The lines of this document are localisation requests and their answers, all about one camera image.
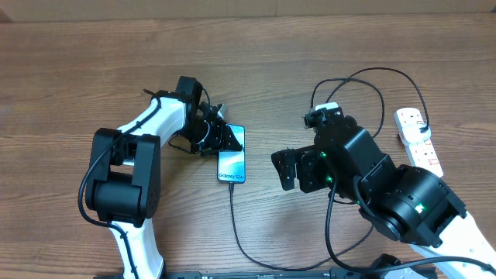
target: black wire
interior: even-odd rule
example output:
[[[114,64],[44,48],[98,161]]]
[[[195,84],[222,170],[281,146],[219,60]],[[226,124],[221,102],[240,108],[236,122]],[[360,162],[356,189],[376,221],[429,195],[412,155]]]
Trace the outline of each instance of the black wire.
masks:
[[[147,115],[143,120],[136,122],[135,126],[132,128],[126,130],[125,132],[121,133],[119,136],[117,136],[103,151],[102,153],[96,158],[95,162],[88,168],[86,171],[86,174],[83,177],[83,180],[81,181],[81,186],[79,187],[79,194],[77,196],[77,206],[79,208],[79,212],[81,213],[81,216],[83,216],[84,220],[87,222],[96,225],[96,226],[101,226],[105,228],[110,228],[118,231],[121,234],[121,238],[124,240],[124,245],[126,246],[126,252],[127,252],[127,257],[129,259],[129,265],[131,266],[131,273],[134,274],[135,279],[140,279],[138,273],[136,272],[136,266],[134,265],[133,261],[133,255],[131,254],[131,246],[129,245],[129,240],[127,238],[127,232],[125,232],[123,229],[121,229],[119,226],[113,225],[110,222],[99,222],[94,219],[92,219],[88,214],[86,214],[86,211],[84,210],[83,206],[83,195],[84,195],[84,187],[86,186],[86,183],[88,182],[88,178],[90,174],[93,172],[93,170],[97,167],[98,163],[102,160],[104,155],[106,155],[119,141],[124,138],[125,136],[129,135],[130,133],[136,131],[138,128],[141,127],[142,124],[146,123],[148,120],[150,120],[160,109],[161,107],[161,102],[160,98],[158,98],[153,92],[148,91],[146,89],[143,89],[143,91],[147,94],[152,95],[156,100],[157,100],[157,107],[149,114]]]
[[[419,265],[423,264],[434,264],[434,263],[440,263],[440,262],[449,262],[449,261],[456,261],[456,262],[464,262],[464,263],[469,263],[469,264],[475,264],[479,267],[481,267],[483,270],[489,271],[492,274],[496,275],[496,270],[488,263],[483,263],[479,260],[475,259],[470,259],[467,257],[452,257],[452,256],[447,256],[447,257],[432,257],[429,259],[421,259],[421,260],[413,260],[409,261],[406,263],[401,263],[399,265],[394,265],[390,267],[379,267],[379,268],[374,268],[374,267],[351,267],[342,261],[340,261],[337,257],[337,255],[334,254],[332,251],[332,246],[331,246],[331,239],[330,239],[330,224],[331,224],[331,214],[332,214],[332,204],[334,197],[336,196],[336,188],[337,188],[337,183],[336,180],[334,180],[334,184],[332,186],[332,190],[329,195],[329,206],[327,208],[327,216],[325,218],[325,246],[327,247],[327,251],[329,252],[329,255],[331,256],[332,260],[339,265],[340,267],[352,271],[352,272],[357,272],[357,273],[362,273],[362,274],[372,274],[372,273],[380,273],[380,272],[389,272],[393,270],[399,270],[403,268],[409,268],[409,267],[417,267]]]
[[[348,81],[360,82],[361,84],[365,84],[365,85],[372,87],[379,94],[379,97],[381,98],[382,114],[381,114],[381,124],[379,124],[379,128],[377,129],[376,133],[372,136],[373,138],[376,137],[379,134],[379,132],[381,131],[382,126],[384,124],[384,98],[382,97],[381,91],[379,91],[379,89],[377,89],[373,84],[371,84],[368,81],[363,81],[361,79],[351,78],[351,77],[348,77],[348,78],[337,77],[337,78],[330,78],[330,79],[320,81],[313,89],[312,97],[310,98],[310,109],[313,108],[313,99],[315,97],[315,93],[317,92],[317,88],[319,88],[319,86],[321,84],[326,83],[326,82],[330,82],[330,81],[343,81],[341,84],[345,84]],[[327,98],[327,101],[325,101],[325,102],[329,102],[329,99],[332,97],[332,94]]]
[[[370,216],[374,217],[375,214],[370,210],[369,206],[367,203],[362,199],[362,196],[360,195],[360,191],[358,191],[358,182],[360,181],[360,178],[355,176],[353,178],[353,191],[355,193],[356,199],[359,202],[359,205],[363,208],[363,210]]]
[[[175,148],[175,149],[177,149],[177,150],[184,151],[184,152],[186,152],[186,153],[188,153],[188,154],[191,154],[191,151],[186,150],[185,148],[182,148],[182,147],[180,147],[180,146],[177,146],[177,145],[174,145],[174,144],[172,144],[172,143],[171,143],[171,141],[172,141],[173,139],[177,138],[178,136],[179,136],[179,135],[173,135],[173,136],[169,139],[169,141],[167,142],[167,143],[169,144],[169,146],[170,146],[170,147],[173,147],[173,148]]]
[[[203,91],[205,92],[205,95],[207,96],[208,105],[210,105],[210,96],[208,96],[207,89],[203,88]]]
[[[425,127],[421,128],[420,130],[422,133],[425,133],[429,129],[429,114],[427,113],[427,106],[425,105],[424,98],[422,97],[422,93],[420,92],[420,89],[417,86],[417,84],[407,74],[403,73],[402,71],[396,70],[396,69],[392,69],[392,68],[388,68],[388,67],[370,67],[370,68],[365,68],[365,69],[362,69],[360,71],[357,71],[355,74],[350,75],[345,81],[341,82],[336,88],[334,88],[334,90],[331,92],[331,95],[327,98],[326,102],[328,102],[330,100],[330,98],[334,95],[334,93],[336,93],[336,91],[338,91],[338,89],[341,88],[341,86],[345,85],[348,81],[351,81],[352,77],[354,77],[357,74],[362,73],[364,71],[371,71],[371,70],[393,71],[395,73],[403,75],[405,78],[407,78],[413,84],[413,87],[415,87],[415,90],[417,91],[418,97],[420,98],[420,101],[422,102],[422,105],[424,107],[426,124],[425,124]]]
[[[340,205],[355,205],[356,203],[355,202],[352,202],[352,201],[349,201],[349,202],[345,202],[345,201],[337,201],[337,200],[334,200],[335,203],[339,203]]]
[[[321,265],[327,263],[328,261],[330,261],[332,258],[329,257],[321,262],[318,262],[310,267],[302,267],[302,268],[286,268],[286,267],[275,267],[275,266],[272,266],[270,264],[266,264],[266,263],[261,263],[259,262],[258,260],[255,260],[253,259],[252,257],[250,257],[246,252],[245,250],[241,247],[241,243],[239,243],[239,238],[238,238],[238,232],[236,231],[236,222],[234,221],[234,209],[233,209],[233,192],[234,192],[234,183],[229,183],[229,200],[230,200],[230,204],[231,204],[231,220],[232,220],[232,228],[234,229],[234,236],[236,238],[236,243],[238,244],[238,248],[239,250],[241,251],[241,253],[243,253],[243,255],[248,259],[248,260],[251,260],[252,262],[254,262],[255,264],[258,264],[262,267],[266,267],[266,268],[270,268],[270,269],[273,269],[273,270],[281,270],[281,271],[306,271],[306,270],[311,270],[311,269],[314,269],[314,268],[317,268],[317,267],[320,267]],[[365,239],[367,239],[367,237],[369,237],[369,235],[372,233],[372,231],[374,230],[374,225],[372,225],[369,229],[369,231],[367,232],[367,234],[362,238],[360,239],[358,242],[356,242],[355,244],[353,244],[352,246],[344,249],[343,251],[339,252],[336,254],[337,257],[343,255],[344,253],[346,252],[349,252],[350,250],[352,250],[353,248],[359,246],[363,241],[365,241]]]

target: table surface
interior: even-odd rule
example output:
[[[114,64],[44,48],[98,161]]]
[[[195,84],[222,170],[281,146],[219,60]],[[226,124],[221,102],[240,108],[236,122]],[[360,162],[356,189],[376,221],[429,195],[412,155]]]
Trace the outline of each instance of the table surface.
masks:
[[[174,90],[181,75],[196,77],[213,103],[229,106],[229,122],[246,127],[247,180],[236,186],[234,206],[241,243],[254,258],[303,267],[328,256],[327,191],[283,191],[270,155],[312,143],[301,115],[319,81],[376,66],[417,82],[443,179],[496,245],[495,26],[495,14],[0,25],[0,277],[90,278],[122,270],[112,234],[86,223],[76,204],[91,139],[100,127],[140,114],[150,101],[143,88]],[[421,108],[419,97],[399,74],[360,78],[384,94],[378,146],[406,164],[393,113]],[[318,103],[332,86],[317,91]],[[371,132],[378,127],[375,91],[349,84],[334,100]],[[168,269],[264,270],[238,251],[216,159],[165,147],[161,165],[153,224]],[[336,206],[336,250],[369,229],[357,209]],[[374,232],[342,259],[368,265],[381,253],[419,257]]]

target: electrical outlet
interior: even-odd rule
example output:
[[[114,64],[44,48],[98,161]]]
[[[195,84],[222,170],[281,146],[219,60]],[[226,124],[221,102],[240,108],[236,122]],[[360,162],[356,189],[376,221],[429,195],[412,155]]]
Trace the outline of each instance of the electrical outlet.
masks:
[[[424,123],[424,119],[422,119],[422,114],[420,114],[420,111],[416,108],[399,109],[394,114],[394,121],[398,127],[401,141],[405,145],[410,164],[414,167],[424,168],[431,171],[438,177],[442,177],[443,169],[441,168],[441,164],[436,155],[431,139],[426,139],[417,143],[405,144],[404,131],[408,133],[408,130],[404,128],[406,126]]]

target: smartphone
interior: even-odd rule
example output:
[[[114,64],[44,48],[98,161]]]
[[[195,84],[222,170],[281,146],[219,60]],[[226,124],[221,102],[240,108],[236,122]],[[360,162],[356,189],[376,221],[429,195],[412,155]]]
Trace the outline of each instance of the smartphone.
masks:
[[[245,127],[228,124],[238,142],[243,146],[241,151],[220,151],[217,178],[222,182],[244,183],[245,168]]]

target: robotic arm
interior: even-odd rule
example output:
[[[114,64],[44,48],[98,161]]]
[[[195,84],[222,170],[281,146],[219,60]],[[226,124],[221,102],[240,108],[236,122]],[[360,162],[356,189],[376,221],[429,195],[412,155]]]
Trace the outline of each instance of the robotic arm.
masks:
[[[118,129],[101,128],[95,133],[90,165],[108,145],[114,146],[88,175],[86,205],[97,212],[100,221],[126,232],[134,259],[134,267],[131,267],[121,232],[111,228],[125,268],[123,274],[107,278],[157,279],[165,274],[151,218],[160,200],[160,148],[167,139],[174,134],[183,136],[191,143],[190,153],[202,156],[217,154],[220,150],[241,151],[242,146],[223,120],[226,107],[200,104],[202,90],[194,78],[181,77],[175,92],[158,91],[150,107],[131,123]],[[139,128],[126,134],[136,123]],[[111,165],[122,164],[133,166],[133,174],[111,171]]]
[[[396,167],[357,121],[336,103],[305,116],[315,130],[314,145],[272,154],[284,190],[300,182],[304,193],[336,183],[336,193],[360,205],[359,213],[377,231],[411,245],[424,257],[469,257],[490,265],[496,253],[482,236],[465,204],[439,177],[420,167]],[[496,278],[479,266],[437,263],[450,278]]]

